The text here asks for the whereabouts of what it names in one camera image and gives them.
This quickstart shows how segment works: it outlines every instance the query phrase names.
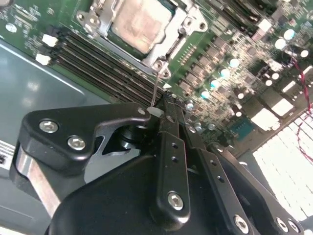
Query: motherboard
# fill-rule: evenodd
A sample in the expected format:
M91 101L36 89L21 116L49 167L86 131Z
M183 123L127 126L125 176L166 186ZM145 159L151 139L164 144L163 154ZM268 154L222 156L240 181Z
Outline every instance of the motherboard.
M225 146L305 110L312 24L311 0L0 1L2 40L112 103L149 107L171 91Z

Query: cpu socket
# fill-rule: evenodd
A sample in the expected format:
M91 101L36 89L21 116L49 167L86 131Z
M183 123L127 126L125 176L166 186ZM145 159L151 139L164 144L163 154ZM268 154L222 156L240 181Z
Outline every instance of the cpu socket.
M207 22L192 0L94 0L77 20L90 37L140 70L163 79L168 64Z

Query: screw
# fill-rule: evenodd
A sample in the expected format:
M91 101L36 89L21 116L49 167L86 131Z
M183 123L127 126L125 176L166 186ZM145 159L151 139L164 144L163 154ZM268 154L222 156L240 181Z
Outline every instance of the screw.
M139 112L140 114L142 114L142 115L145 115L145 114L146 114L146 112L145 112L142 108L138 108L138 112Z
M235 224L237 228L244 234L249 233L249 227L248 224L244 219L242 219L239 215L235 215L234 217Z
M80 137L71 137L68 139L67 144L74 150L80 151L86 147L85 141Z
M295 230L297 233L300 232L299 227L298 227L292 220L289 219L289 220L288 220L288 223L289 223L290 227L293 228L293 230Z
M173 118L172 118L171 116L167 116L166 118L167 118L170 122L174 123L174 120L173 120Z
M59 129L58 124L52 121L42 121L39 124L39 128L47 133L54 133Z
M195 132L196 132L196 129L193 128L192 126L189 126L188 129L189 129L189 131L191 131L192 133L195 133Z
M182 198L177 193L174 193L174 192L171 192L168 195L168 202L177 211L182 210L184 206L184 202L182 201Z
M287 225L280 219L280 218L276 218L276 221L278 223L278 226L286 233L288 233L289 229L287 227Z

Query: electrolytic capacitor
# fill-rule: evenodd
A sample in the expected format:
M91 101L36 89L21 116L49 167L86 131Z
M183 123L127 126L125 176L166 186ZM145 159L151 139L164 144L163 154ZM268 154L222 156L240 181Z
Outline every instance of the electrolytic capacitor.
M262 82L266 85L266 86L268 86L268 87L270 87L271 85L273 85L273 81L268 77L268 76L263 76L263 78L262 78Z
M196 131L198 131L198 132L202 131L202 125L200 122L196 122L194 124L194 127L195 127Z
M214 130L215 130L215 125L214 125L214 124L208 124L207 128L208 128L210 131L214 131Z
M279 73L275 72L274 70L268 70L264 76L273 80L277 80L279 78Z
M234 104L231 109L234 112L234 114L236 115L236 117L239 118L243 115L243 113L241 112L241 110L238 108L238 106L236 104Z
M298 56L301 56L302 58L306 58L309 55L309 51L306 49L303 49L301 47L298 47L296 45L291 45L289 52L292 54L296 54Z
M286 40L291 40L295 37L295 31L293 29L287 29L282 32L282 36Z
M232 68L238 68L240 65L240 61L237 58L229 58L228 64Z
M234 88L233 92L238 99L243 99L245 97L243 89Z
M220 68L219 73L222 78L229 78L230 76L230 71L226 68Z
M212 89L216 89L216 88L220 87L220 85L221 85L220 82L216 79L212 79L210 81L210 84L211 84Z
M194 101L191 99L188 99L185 101L185 106L187 110L193 110L194 109Z
M210 98L210 92L207 88L203 88L200 90L200 95L203 99L209 99Z
M283 38L276 38L273 42L274 46L278 50L282 50L286 46L286 40Z

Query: robotic arm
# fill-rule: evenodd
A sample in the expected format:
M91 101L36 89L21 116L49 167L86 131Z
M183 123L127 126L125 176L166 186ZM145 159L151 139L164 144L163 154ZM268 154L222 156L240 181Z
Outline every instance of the robotic arm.
M204 145L181 100L166 93L149 112L122 103L24 117L10 177L42 201L47 235L304 234L223 146ZM91 157L132 148L138 157L84 182Z

